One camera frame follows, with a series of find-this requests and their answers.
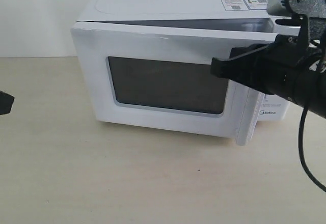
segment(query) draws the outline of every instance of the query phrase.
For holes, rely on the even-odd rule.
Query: barcode label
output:
[[[250,10],[266,10],[267,0],[244,0]]]
[[[221,0],[226,11],[243,11],[249,10],[245,0]]]
[[[241,7],[238,5],[238,6],[231,6],[231,8],[233,9],[233,10],[239,10],[239,9],[241,9]]]

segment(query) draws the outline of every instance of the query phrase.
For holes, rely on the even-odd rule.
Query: white wall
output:
[[[0,57],[74,56],[69,28],[88,0],[0,0]]]

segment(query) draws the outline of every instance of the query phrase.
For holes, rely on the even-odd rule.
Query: microwave door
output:
[[[215,77],[209,66],[213,57],[228,59],[233,47],[273,42],[276,34],[266,23],[259,22],[265,32],[254,32],[255,23],[228,31],[216,30],[218,25],[197,29],[190,23],[168,27],[81,21],[71,32],[98,120],[230,137],[244,145],[253,134],[263,95],[232,81],[211,81]],[[205,103],[197,102],[201,96]]]

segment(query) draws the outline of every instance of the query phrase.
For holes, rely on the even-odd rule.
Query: label sticker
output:
[[[249,10],[244,0],[221,0],[226,11]]]
[[[244,0],[250,10],[266,10],[267,0]]]
[[[312,66],[310,66],[309,70],[316,71],[318,64],[319,64],[319,60],[313,63]],[[325,70],[326,70],[326,64],[323,63],[321,73],[325,72]]]

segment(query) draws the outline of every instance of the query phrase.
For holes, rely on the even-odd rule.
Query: midea logo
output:
[[[274,112],[274,111],[264,111],[264,110],[261,110],[261,111],[259,112],[259,114],[260,114],[260,115],[275,115],[276,112]]]

